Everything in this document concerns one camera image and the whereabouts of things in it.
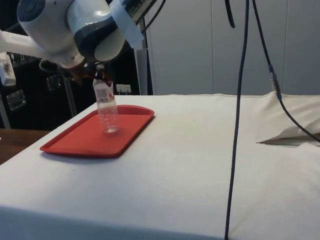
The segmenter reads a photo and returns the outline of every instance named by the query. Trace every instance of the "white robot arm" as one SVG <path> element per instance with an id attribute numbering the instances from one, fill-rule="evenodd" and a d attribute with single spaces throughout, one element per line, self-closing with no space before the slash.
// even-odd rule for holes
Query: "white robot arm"
<path id="1" fill-rule="evenodd" d="M 157 0 L 114 1 L 137 24 Z M 28 36 L 0 31 L 0 53 L 38 57 L 72 69 L 86 60 L 109 61 L 125 43 L 106 0 L 21 0 L 17 18 Z"/>

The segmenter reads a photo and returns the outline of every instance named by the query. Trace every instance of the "red tray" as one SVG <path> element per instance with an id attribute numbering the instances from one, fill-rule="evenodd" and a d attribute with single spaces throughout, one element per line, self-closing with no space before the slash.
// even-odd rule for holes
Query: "red tray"
<path id="1" fill-rule="evenodd" d="M 122 155 L 154 118 L 151 109 L 118 105 L 119 130 L 105 134 L 95 110 L 40 147 L 50 154 L 115 158 Z"/>

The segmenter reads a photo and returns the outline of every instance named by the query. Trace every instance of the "wooden table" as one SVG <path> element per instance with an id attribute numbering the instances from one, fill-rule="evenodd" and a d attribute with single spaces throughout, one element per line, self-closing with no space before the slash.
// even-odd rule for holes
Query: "wooden table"
<path id="1" fill-rule="evenodd" d="M 50 132 L 0 128 L 0 165 L 48 133 Z"/>

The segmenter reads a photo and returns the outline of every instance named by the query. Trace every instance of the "clear plastic bottle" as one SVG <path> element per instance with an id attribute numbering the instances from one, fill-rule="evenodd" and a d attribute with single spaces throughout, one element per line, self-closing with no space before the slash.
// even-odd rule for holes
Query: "clear plastic bottle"
<path id="1" fill-rule="evenodd" d="M 93 89 L 102 130 L 108 134 L 117 132 L 119 116 L 112 81 L 107 85 L 104 81 L 95 79 Z"/>

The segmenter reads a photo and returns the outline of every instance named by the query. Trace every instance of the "table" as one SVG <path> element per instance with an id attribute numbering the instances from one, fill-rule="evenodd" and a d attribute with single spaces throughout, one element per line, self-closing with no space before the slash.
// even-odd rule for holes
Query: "table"
<path id="1" fill-rule="evenodd" d="M 282 159 L 295 148 L 256 143 L 256 114 L 266 97 L 241 99 L 230 239 L 318 240 L 320 161 L 310 170 L 308 158 Z M 39 151 L 92 105 L 0 166 L 0 239 L 223 239 L 236 98 L 116 101 L 155 110 L 120 158 Z"/>
<path id="2" fill-rule="evenodd" d="M 0 165 L 48 133 L 50 132 L 0 128 Z"/>

